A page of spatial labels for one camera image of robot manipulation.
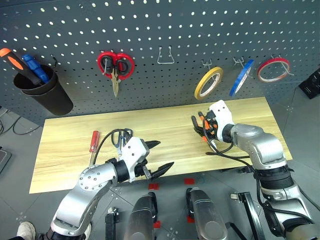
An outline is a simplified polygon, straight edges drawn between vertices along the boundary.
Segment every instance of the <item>scissors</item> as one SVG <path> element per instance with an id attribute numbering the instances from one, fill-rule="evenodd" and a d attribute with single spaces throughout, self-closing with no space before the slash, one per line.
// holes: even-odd
<path id="1" fill-rule="evenodd" d="M 134 135 L 134 131 L 132 131 L 132 129 L 125 128 L 124 130 L 130 134 L 130 137 Z M 116 147 L 116 152 L 118 153 L 118 155 L 121 156 L 122 155 L 121 149 L 127 144 L 129 139 L 127 139 L 124 133 L 120 131 L 118 134 L 117 142 L 115 142 L 114 135 L 115 135 L 115 132 L 111 134 L 111 142 Z"/>
<path id="2" fill-rule="evenodd" d="M 102 75 L 107 76 L 112 81 L 114 96 L 118 96 L 119 83 L 134 72 L 135 62 L 131 56 L 125 53 L 115 53 L 114 51 L 102 52 L 97 58 L 97 64 Z"/>

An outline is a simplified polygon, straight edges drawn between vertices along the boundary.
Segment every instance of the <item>blue handle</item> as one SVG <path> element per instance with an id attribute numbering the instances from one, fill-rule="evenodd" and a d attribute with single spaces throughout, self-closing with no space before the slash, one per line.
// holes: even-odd
<path id="1" fill-rule="evenodd" d="M 35 60 L 33 56 L 25 54 L 22 59 L 28 65 L 28 67 L 46 84 L 49 82 L 49 77 L 45 71 L 41 68 L 41 65 Z"/>

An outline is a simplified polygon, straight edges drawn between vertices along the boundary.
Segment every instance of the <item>red-handled scissors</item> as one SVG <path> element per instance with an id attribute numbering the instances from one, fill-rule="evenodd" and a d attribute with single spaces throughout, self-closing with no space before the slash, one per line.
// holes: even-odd
<path id="1" fill-rule="evenodd" d="M 105 51 L 98 56 L 97 64 L 102 74 L 112 80 L 113 93 L 117 97 L 119 82 L 130 77 L 135 70 L 134 60 L 131 56 L 122 52 Z"/>

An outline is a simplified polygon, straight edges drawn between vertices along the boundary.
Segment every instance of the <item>yellow tape roll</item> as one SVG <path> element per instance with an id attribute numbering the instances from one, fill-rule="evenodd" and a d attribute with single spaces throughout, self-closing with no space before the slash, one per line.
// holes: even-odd
<path id="1" fill-rule="evenodd" d="M 217 85 L 220 83 L 223 76 L 224 76 L 224 71 L 221 67 L 216 66 L 212 68 L 199 81 L 194 91 L 194 97 L 198 100 L 204 99 L 217 87 Z M 201 93 L 203 87 L 211 79 L 211 77 L 213 77 L 214 79 L 213 84 L 205 92 Z"/>

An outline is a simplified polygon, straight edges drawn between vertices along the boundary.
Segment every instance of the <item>tape roll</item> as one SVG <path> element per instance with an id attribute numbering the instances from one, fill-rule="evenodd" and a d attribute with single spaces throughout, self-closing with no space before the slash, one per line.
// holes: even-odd
<path id="1" fill-rule="evenodd" d="M 287 69 L 287 71 L 284 71 L 280 76 L 274 77 L 274 78 L 264 78 L 261 76 L 261 72 L 264 68 L 270 66 L 271 64 L 275 64 L 275 63 L 280 63 L 280 64 L 284 64 L 285 68 Z M 261 66 L 258 68 L 258 79 L 263 82 L 263 83 L 273 83 L 273 82 L 277 82 L 280 81 L 281 79 L 284 79 L 287 75 L 288 72 L 290 72 L 290 62 L 283 58 L 283 57 L 275 57 L 273 59 L 269 59 L 268 61 L 264 62 L 263 64 L 261 64 Z"/>
<path id="2" fill-rule="evenodd" d="M 220 83 L 223 76 L 224 76 L 224 71 L 221 67 L 216 66 L 212 68 L 199 81 L 194 91 L 194 97 L 198 100 L 204 99 L 217 87 L 217 85 Z M 214 79 L 213 84 L 207 90 L 202 92 L 204 86 L 212 77 Z"/>
<path id="3" fill-rule="evenodd" d="M 229 96 L 234 96 L 236 95 L 236 93 L 239 91 L 239 89 L 242 87 L 242 85 L 244 84 L 244 82 L 246 81 L 252 66 L 254 65 L 254 60 L 250 59 L 243 67 L 242 71 L 240 72 L 240 74 L 238 75 L 238 77 L 236 78 L 230 92 L 229 92 Z"/>

